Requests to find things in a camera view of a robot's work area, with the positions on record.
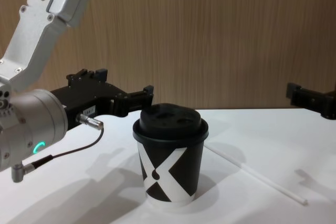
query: black cup lid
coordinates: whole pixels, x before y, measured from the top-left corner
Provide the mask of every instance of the black cup lid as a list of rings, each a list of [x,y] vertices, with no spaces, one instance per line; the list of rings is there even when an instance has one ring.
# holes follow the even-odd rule
[[[133,125],[134,138],[145,145],[181,148],[196,145],[208,136],[200,114],[174,104],[156,104],[142,110]]]

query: wood panel background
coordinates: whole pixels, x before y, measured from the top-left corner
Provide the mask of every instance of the wood panel background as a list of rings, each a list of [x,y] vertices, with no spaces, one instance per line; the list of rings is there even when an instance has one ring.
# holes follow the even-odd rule
[[[25,3],[0,0],[0,55]],[[31,88],[108,68],[108,81],[125,91],[153,84],[155,102],[283,107],[288,81],[333,88],[335,38],[336,0],[90,0]]]

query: table surface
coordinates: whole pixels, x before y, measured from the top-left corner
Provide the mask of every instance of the table surface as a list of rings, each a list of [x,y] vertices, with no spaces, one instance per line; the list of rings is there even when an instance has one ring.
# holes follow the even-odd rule
[[[200,110],[206,145],[226,153],[308,200],[302,206],[204,148],[196,200],[162,211],[146,200],[132,124],[99,116],[105,134],[92,148],[55,159],[14,184],[0,173],[0,223],[335,223],[336,141],[333,121],[303,109]],[[81,125],[24,161],[91,143]]]

